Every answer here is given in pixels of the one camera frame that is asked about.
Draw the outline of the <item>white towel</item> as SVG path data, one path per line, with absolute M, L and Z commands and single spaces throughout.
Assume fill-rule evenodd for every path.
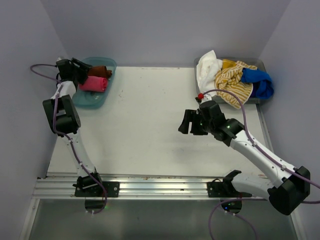
M 214 50 L 204 54 L 196 65 L 196 82 L 200 93 L 215 88 L 216 74 L 223 67 L 223 61 L 218 59 Z

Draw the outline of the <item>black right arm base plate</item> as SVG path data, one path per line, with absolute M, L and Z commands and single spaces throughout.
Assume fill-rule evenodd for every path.
M 247 192 L 239 192 L 232 185 L 225 187 L 221 181 L 209 181 L 206 183 L 209 198 L 250 198 L 253 195 Z

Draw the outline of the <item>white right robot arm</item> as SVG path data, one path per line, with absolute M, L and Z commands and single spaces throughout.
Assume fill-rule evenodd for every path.
M 246 127 L 234 118 L 227 119 L 213 100 L 187 109 L 178 128 L 182 134 L 207 136 L 211 134 L 246 157 L 265 177 L 248 176 L 233 170 L 222 180 L 209 181 L 209 197 L 232 198 L 257 196 L 271 203 L 281 214 L 290 215 L 310 195 L 310 171 L 299 168 L 276 156 L 256 140 Z

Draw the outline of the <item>teal translucent plastic bin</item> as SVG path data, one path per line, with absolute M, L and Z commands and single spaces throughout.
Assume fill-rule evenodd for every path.
M 112 83 L 116 76 L 117 63 L 107 57 L 87 57 L 82 62 L 96 66 L 106 66 L 107 70 L 111 70 L 112 76 L 108 78 L 108 85 L 105 92 L 93 92 L 93 91 L 82 91 L 78 89 L 72 97 L 74 105 L 78 108 L 84 109 L 98 109 L 104 103 L 111 89 Z

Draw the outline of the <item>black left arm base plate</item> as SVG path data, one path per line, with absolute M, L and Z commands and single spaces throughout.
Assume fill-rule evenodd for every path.
M 85 188 L 80 188 L 77 184 L 73 184 L 72 186 L 75 187 L 75 197 L 102 198 L 105 196 L 103 188 L 97 183 Z M 119 196 L 120 183 L 118 181 L 103 181 L 102 186 L 104 187 L 108 198 L 117 198 Z

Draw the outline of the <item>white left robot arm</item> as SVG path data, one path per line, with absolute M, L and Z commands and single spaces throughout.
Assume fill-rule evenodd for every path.
M 81 191 L 86 189 L 96 197 L 103 193 L 104 184 L 84 147 L 81 120 L 72 100 L 78 85 L 87 80 L 91 66 L 75 58 L 59 58 L 56 67 L 60 80 L 57 80 L 54 95 L 42 102 L 45 115 L 51 131 L 63 140 L 71 154 L 78 176 L 74 187 Z

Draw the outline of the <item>yellow striped towel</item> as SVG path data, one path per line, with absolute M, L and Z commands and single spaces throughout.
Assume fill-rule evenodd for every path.
M 222 69 L 215 75 L 216 89 L 225 90 L 234 94 L 244 105 L 250 98 L 254 86 L 252 83 L 241 81 L 243 69 L 257 70 L 257 66 L 248 65 L 243 61 L 222 60 Z

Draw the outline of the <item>brown microfiber towel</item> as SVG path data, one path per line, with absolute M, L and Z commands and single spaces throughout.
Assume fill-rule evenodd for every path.
M 106 66 L 100 65 L 100 66 L 93 66 L 89 69 L 88 76 L 94 76 L 94 77 L 100 77 L 100 78 L 106 78 L 110 79 L 113 75 L 113 72 L 111 70 L 108 70 Z

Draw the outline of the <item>pink towel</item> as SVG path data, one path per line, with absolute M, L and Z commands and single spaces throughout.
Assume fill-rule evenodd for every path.
M 103 93 L 108 86 L 108 80 L 104 77 L 89 76 L 84 84 L 79 84 L 78 87 L 82 91 Z

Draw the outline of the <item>blue towel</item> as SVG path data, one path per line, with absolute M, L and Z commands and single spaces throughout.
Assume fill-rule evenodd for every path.
M 244 84 L 252 84 L 253 90 L 251 98 L 262 100 L 269 99 L 274 94 L 273 81 L 268 73 L 259 69 L 242 69 L 241 82 Z

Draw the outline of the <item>aluminium mounting rail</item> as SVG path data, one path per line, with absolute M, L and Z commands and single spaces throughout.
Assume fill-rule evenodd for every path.
M 184 176 L 103 176 L 105 182 L 119 182 L 119 196 L 108 197 L 119 200 L 206 200 L 207 182 L 223 182 L 221 177 Z M 85 199 L 101 201 L 103 197 L 76 197 L 71 176 L 50 176 L 37 180 L 33 199 Z M 273 187 L 265 176 L 238 174 L 231 182 L 238 192 L 252 194 L 254 198 L 268 199 L 268 189 Z

